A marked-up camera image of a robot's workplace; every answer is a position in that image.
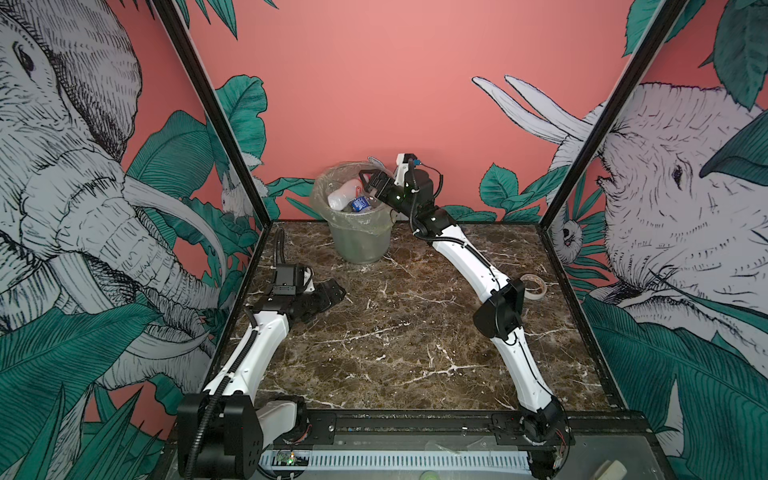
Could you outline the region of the small bottle blue label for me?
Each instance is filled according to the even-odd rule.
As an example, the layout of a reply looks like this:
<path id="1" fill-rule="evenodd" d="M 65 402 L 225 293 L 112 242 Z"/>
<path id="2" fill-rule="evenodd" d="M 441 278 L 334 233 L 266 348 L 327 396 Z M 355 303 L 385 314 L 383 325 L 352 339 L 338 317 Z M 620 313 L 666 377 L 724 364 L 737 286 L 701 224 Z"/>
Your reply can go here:
<path id="1" fill-rule="evenodd" d="M 366 196 L 359 196 L 352 200 L 348 207 L 353 213 L 363 213 L 373 208 L 371 201 Z"/>

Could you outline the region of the clear bottle red cap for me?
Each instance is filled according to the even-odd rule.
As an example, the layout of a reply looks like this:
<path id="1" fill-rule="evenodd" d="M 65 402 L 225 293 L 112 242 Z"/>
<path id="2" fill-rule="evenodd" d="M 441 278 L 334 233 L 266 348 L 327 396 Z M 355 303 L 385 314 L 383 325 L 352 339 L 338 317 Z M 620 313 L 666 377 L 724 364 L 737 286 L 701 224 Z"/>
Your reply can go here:
<path id="1" fill-rule="evenodd" d="M 352 200 L 359 197 L 362 191 L 363 187 L 359 179 L 346 181 L 327 196 L 328 205 L 334 211 L 342 211 Z"/>

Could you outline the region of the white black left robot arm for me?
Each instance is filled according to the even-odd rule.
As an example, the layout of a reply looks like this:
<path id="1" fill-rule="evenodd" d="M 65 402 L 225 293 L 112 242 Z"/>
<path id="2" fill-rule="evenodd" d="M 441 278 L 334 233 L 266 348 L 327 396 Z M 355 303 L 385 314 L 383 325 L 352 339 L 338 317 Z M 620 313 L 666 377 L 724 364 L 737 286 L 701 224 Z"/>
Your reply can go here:
<path id="1" fill-rule="evenodd" d="M 184 479 L 249 479 L 264 448 L 289 432 L 302 436 L 303 401 L 285 397 L 254 406 L 273 355 L 293 323 L 309 321 L 341 303 L 345 289 L 334 279 L 311 282 L 301 293 L 274 286 L 248 306 L 250 325 L 219 373 L 178 407 L 178 471 Z"/>

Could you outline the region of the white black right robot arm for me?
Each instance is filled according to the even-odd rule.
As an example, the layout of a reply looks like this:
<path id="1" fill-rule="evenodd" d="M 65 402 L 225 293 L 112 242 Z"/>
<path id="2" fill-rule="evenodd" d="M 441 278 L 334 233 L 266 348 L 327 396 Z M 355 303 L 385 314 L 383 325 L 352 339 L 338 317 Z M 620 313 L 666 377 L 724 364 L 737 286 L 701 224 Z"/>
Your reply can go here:
<path id="1" fill-rule="evenodd" d="M 444 256 L 477 294 L 481 305 L 473 314 L 473 323 L 495 345 L 508 370 L 517 393 L 524 437 L 534 445 L 564 443 L 564 408 L 546 385 L 525 338 L 524 283 L 498 270 L 453 217 L 436 205 L 426 172 L 414 169 L 398 180 L 385 171 L 368 169 L 359 173 L 359 179 L 366 193 L 407 216 L 413 236 Z"/>

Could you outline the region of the clear plastic bin liner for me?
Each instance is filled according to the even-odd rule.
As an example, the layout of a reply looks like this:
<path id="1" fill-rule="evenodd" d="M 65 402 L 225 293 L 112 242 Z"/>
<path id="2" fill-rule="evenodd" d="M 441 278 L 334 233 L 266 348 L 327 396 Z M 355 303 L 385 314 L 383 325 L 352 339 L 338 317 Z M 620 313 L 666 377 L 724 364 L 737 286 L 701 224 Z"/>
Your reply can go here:
<path id="1" fill-rule="evenodd" d="M 383 201 L 364 188 L 377 171 L 385 180 L 391 173 L 380 162 L 345 162 L 323 171 L 314 181 L 310 195 L 312 209 L 330 226 L 380 235 L 394 225 L 395 214 Z"/>

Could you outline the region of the small circuit board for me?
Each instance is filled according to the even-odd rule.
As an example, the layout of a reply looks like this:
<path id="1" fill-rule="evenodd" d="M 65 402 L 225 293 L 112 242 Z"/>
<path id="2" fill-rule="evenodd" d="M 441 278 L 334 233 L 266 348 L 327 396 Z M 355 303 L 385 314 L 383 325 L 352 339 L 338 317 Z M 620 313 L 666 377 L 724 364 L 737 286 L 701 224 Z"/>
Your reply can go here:
<path id="1" fill-rule="evenodd" d="M 310 454 L 306 451 L 282 450 L 273 455 L 272 466 L 275 469 L 305 468 L 310 463 Z"/>

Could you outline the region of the roll of clear tape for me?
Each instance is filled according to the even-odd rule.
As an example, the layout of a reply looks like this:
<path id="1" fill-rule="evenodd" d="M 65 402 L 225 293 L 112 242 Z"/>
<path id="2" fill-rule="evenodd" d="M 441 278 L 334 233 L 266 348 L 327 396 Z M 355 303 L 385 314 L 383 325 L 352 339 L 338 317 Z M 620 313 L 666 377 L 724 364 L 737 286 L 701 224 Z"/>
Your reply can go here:
<path id="1" fill-rule="evenodd" d="M 538 301 L 546 296 L 548 285 L 538 275 L 524 274 L 520 277 L 520 280 L 525 287 L 524 298 L 526 300 Z"/>

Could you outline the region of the black left corner post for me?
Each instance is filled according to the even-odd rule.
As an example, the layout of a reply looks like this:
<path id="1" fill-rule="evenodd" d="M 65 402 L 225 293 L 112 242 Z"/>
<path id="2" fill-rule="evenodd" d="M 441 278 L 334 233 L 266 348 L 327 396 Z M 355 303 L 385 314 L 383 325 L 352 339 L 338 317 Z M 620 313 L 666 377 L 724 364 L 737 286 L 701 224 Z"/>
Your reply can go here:
<path id="1" fill-rule="evenodd" d="M 178 5 L 175 1 L 166 0 L 155 0 L 152 4 L 202 103 L 205 114 L 212 123 L 229 162 L 241 181 L 256 218 L 263 227 L 269 230 L 272 226 L 272 220 L 253 183 L 253 177 L 245 164 L 242 151 L 229 121 L 183 23 Z"/>

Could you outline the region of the black corner post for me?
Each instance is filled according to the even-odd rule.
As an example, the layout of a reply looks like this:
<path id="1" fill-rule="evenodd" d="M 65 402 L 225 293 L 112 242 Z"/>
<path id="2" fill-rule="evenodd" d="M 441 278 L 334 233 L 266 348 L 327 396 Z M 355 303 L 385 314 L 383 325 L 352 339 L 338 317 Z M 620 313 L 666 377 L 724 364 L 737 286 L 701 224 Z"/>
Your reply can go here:
<path id="1" fill-rule="evenodd" d="M 253 183 L 253 177 L 245 164 L 242 151 L 229 121 L 183 23 L 178 5 L 175 1 L 166 0 L 155 0 L 152 4 L 202 103 L 205 114 L 212 123 L 229 162 L 241 181 L 256 218 L 263 227 L 269 230 L 272 226 L 272 220 Z"/>
<path id="2" fill-rule="evenodd" d="M 632 58 L 627 64 L 621 78 L 605 103 L 604 109 L 595 126 L 592 128 L 576 159 L 569 168 L 567 175 L 557 190 L 554 199 L 546 213 L 541 218 L 538 227 L 546 230 L 553 224 L 556 215 L 568 199 L 570 192 L 580 180 L 597 153 L 605 137 L 615 124 L 618 116 L 627 105 L 634 89 L 645 76 L 655 59 L 658 51 L 665 43 L 670 31 L 681 16 L 685 6 L 684 0 L 661 1 L 646 27 Z"/>

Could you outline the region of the black front rail frame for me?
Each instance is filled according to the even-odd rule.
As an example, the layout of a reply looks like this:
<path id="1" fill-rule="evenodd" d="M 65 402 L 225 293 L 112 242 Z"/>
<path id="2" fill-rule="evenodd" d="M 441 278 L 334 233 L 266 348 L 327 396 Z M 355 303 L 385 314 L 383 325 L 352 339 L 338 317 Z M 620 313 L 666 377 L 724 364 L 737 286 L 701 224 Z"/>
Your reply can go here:
<path id="1" fill-rule="evenodd" d="M 573 445 L 584 436 L 647 435 L 647 419 L 636 411 L 571 411 L 544 440 L 531 441 L 522 414 L 513 410 L 342 410 L 309 409 L 305 425 L 284 434 L 277 446 L 332 445 L 343 435 L 491 436 L 501 446 L 521 449 Z"/>

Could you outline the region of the black right corner post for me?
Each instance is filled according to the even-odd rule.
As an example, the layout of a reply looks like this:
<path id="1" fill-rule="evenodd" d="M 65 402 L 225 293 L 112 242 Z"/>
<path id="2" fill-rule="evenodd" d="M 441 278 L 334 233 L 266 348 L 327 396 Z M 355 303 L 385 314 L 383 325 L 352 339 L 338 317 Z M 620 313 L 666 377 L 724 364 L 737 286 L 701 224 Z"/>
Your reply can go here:
<path id="1" fill-rule="evenodd" d="M 553 224 L 556 215 L 568 199 L 570 192 L 580 180 L 597 153 L 605 137 L 615 124 L 618 116 L 627 105 L 634 89 L 645 76 L 655 59 L 658 51 L 665 43 L 670 31 L 681 16 L 685 6 L 684 0 L 661 1 L 646 27 L 632 58 L 627 64 L 621 78 L 605 103 L 604 109 L 595 126 L 592 128 L 576 159 L 569 168 L 567 175 L 557 190 L 554 199 L 546 213 L 541 218 L 538 227 L 546 230 Z"/>

